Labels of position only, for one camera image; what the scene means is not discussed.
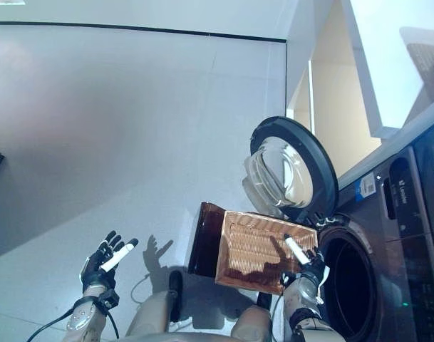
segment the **washing machine door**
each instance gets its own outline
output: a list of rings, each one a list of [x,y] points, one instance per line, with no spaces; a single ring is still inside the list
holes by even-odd
[[[285,117],[264,120],[245,160],[245,192],[258,212],[315,226],[331,217],[339,195],[334,167],[321,143]]]

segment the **laundry basket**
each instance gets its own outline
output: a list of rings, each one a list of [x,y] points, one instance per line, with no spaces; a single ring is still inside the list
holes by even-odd
[[[291,235],[304,250],[317,246],[316,230],[258,214],[226,211],[219,244],[218,284],[281,294],[283,271],[299,272],[284,241]]]

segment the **robotic arm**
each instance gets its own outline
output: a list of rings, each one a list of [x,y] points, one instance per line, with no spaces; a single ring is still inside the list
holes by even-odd
[[[291,237],[285,237],[291,247]],[[323,321],[318,304],[323,301],[318,297],[318,288],[329,274],[329,268],[324,263],[323,254],[315,247],[315,254],[308,250],[305,255],[302,250],[292,247],[294,254],[301,262],[302,272],[282,274],[281,282],[284,290],[284,317],[293,331],[292,341],[303,342],[344,342],[340,334],[335,332],[327,322]]]
[[[118,331],[109,309],[118,305],[115,292],[115,269],[120,260],[136,245],[137,239],[127,244],[112,231],[100,243],[96,252],[86,259],[80,273],[83,296],[73,306],[73,313],[66,326],[63,342],[99,341],[109,316],[118,338]]]

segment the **sticker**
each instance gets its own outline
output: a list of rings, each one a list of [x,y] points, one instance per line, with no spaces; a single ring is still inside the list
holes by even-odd
[[[355,182],[356,201],[362,201],[364,198],[376,193],[375,177],[373,172],[365,175]]]

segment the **white floor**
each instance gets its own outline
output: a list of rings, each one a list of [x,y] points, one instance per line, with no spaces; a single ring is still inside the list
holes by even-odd
[[[284,114],[278,43],[85,28],[0,27],[0,341],[25,341],[81,296],[112,229],[122,335],[187,265],[202,201],[253,210],[241,185],[252,130]],[[157,243],[155,254],[152,236]],[[228,334],[254,294],[185,276],[172,330]],[[66,321],[35,341],[59,341]],[[115,338],[108,324],[104,339]]]

